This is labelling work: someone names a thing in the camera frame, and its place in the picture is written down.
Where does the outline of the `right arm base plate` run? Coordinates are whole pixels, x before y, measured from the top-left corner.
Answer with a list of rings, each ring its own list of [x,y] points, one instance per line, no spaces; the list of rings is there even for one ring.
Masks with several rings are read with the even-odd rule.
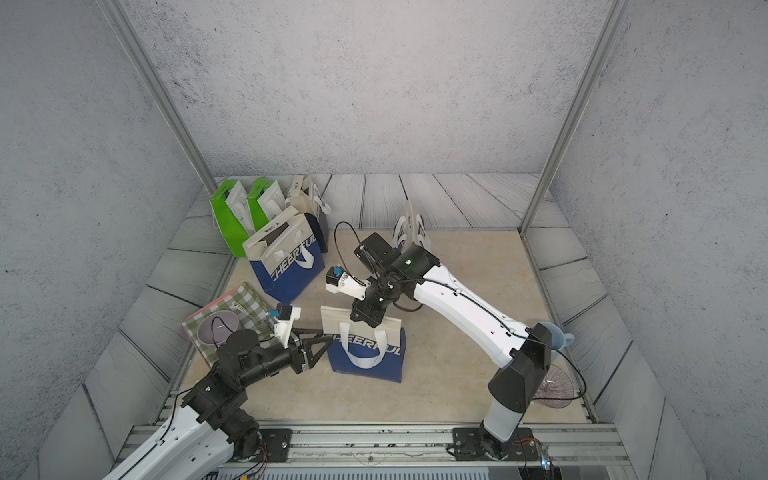
[[[517,427],[507,441],[499,441],[481,427],[457,427],[446,452],[457,461],[522,461],[541,458],[538,440],[529,428]]]

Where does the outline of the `blue white takeout bag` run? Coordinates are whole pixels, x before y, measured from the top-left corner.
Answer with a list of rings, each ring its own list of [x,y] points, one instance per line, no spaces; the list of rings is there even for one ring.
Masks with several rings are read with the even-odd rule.
[[[279,303],[293,302],[324,268],[311,218],[288,206],[242,244],[262,290]]]

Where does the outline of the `green white takeout bag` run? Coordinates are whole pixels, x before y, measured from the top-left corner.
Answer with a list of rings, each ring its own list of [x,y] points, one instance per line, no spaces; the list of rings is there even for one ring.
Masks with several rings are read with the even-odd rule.
[[[248,193],[247,205],[256,232],[285,209],[285,196],[277,181],[257,178]]]
[[[255,233],[248,194],[240,180],[224,180],[209,200],[215,225],[235,257],[246,256],[243,244]]]

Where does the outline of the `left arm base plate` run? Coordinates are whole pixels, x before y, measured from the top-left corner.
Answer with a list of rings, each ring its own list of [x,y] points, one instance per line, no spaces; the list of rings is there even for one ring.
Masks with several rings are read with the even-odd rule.
[[[292,436],[290,428],[260,429],[256,436],[255,458],[264,463],[286,463]]]

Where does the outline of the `dark navy takeaway bag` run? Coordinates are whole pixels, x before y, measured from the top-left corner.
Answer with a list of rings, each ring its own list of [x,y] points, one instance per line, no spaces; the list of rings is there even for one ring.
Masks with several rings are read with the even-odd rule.
[[[294,207],[299,213],[308,215],[308,221],[313,229],[322,253],[328,252],[329,229],[327,215],[330,206],[322,198],[315,182],[306,175],[294,175],[286,196],[286,204]]]

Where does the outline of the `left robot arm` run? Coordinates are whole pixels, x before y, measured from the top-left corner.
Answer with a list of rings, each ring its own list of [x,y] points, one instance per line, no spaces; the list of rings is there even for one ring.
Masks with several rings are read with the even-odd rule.
[[[269,462],[287,459],[292,431],[262,431],[242,405],[247,388],[285,369],[312,369],[333,343],[317,329],[290,333],[288,344],[261,345],[253,330],[230,334],[217,348],[218,360],[188,390],[142,445],[115,467],[108,479],[202,479],[229,461],[253,461],[237,477],[256,479]]]

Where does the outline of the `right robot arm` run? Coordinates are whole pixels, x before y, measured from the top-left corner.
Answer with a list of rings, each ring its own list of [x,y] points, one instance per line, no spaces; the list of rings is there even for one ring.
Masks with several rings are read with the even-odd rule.
[[[400,251],[373,233],[358,245],[355,256],[371,276],[365,292],[353,301],[352,320],[377,326],[387,308],[405,295],[449,320],[498,367],[488,383],[492,402],[479,430],[489,450],[506,449],[549,372],[550,330],[506,316],[419,245]]]

